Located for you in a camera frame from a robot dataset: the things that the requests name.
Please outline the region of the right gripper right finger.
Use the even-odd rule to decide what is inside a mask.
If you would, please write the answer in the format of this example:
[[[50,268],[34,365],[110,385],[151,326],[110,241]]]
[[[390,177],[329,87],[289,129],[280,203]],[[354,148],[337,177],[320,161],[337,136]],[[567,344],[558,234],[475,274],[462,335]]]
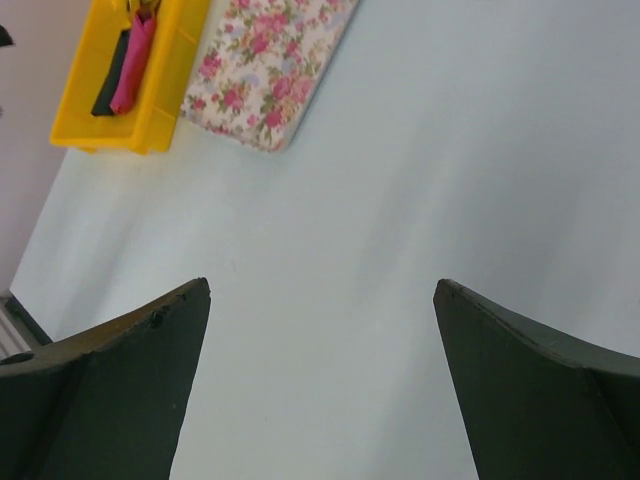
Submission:
[[[638,358],[453,280],[433,303],[479,478],[638,478]]]

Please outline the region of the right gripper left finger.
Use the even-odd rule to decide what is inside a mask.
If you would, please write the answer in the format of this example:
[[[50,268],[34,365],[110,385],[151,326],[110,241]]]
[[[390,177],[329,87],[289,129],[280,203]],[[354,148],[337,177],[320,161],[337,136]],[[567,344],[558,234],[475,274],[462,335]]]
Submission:
[[[166,479],[210,311],[203,278],[1,359],[5,479]]]

